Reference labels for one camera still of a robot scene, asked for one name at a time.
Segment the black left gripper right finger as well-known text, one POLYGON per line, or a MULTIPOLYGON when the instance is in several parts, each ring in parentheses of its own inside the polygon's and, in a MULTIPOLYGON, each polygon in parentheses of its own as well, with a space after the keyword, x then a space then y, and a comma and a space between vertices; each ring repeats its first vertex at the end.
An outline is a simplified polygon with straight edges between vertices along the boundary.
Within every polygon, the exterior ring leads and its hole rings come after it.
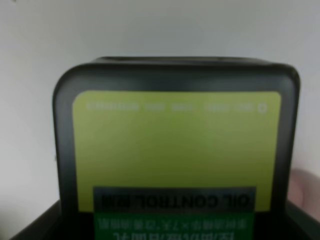
POLYGON ((288 200, 283 224, 283 240, 320 240, 320 223, 288 200))

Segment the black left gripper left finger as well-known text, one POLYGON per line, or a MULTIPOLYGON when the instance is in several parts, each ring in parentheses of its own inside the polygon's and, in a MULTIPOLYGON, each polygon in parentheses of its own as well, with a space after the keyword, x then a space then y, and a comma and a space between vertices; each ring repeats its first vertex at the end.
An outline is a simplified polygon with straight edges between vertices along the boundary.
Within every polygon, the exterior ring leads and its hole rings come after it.
POLYGON ((61 201, 56 201, 36 220, 11 237, 11 240, 48 240, 61 224, 61 201))

